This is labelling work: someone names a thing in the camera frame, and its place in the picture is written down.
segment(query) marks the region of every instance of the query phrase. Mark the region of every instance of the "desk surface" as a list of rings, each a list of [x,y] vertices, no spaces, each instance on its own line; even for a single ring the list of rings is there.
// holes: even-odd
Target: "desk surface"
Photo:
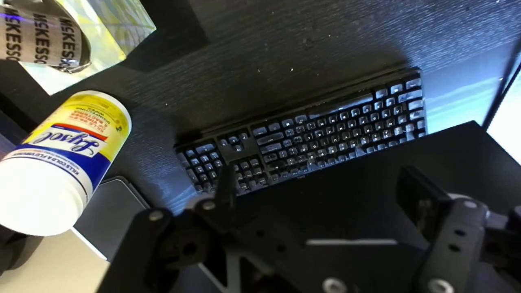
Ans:
[[[0,92],[27,125],[80,90],[118,97],[134,129],[109,175],[177,211],[192,193],[179,136],[395,64],[424,70],[431,131],[481,122],[521,33],[515,0],[143,3],[158,31],[125,62],[53,96],[1,62]]]

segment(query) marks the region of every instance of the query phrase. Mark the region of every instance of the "keyboard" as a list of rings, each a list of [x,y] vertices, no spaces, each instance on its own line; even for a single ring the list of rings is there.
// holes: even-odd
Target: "keyboard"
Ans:
[[[175,146],[198,193],[213,193],[219,170],[235,170],[243,195],[427,134],[418,68],[368,77],[303,106],[210,131]]]

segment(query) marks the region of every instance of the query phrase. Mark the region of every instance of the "bolt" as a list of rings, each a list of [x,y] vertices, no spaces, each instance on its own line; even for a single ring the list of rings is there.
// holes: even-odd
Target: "bolt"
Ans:
[[[454,293],[454,287],[442,279],[431,279],[427,284],[430,292],[432,293]]]
[[[215,209],[215,203],[211,200],[203,203],[203,209],[209,211]]]
[[[327,278],[322,283],[322,289],[325,293],[347,293],[348,288],[342,280],[337,278]]]
[[[478,207],[478,205],[475,202],[469,200],[466,200],[463,204],[471,209],[475,209]]]
[[[161,211],[153,211],[148,215],[150,221],[157,221],[163,218],[163,213]]]

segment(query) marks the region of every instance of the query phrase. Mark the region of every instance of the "lysol wipes container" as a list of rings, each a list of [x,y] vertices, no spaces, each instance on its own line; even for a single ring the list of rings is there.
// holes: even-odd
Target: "lysol wipes container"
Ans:
[[[37,236],[70,229],[131,128],[110,95],[73,95],[0,161],[0,225]]]

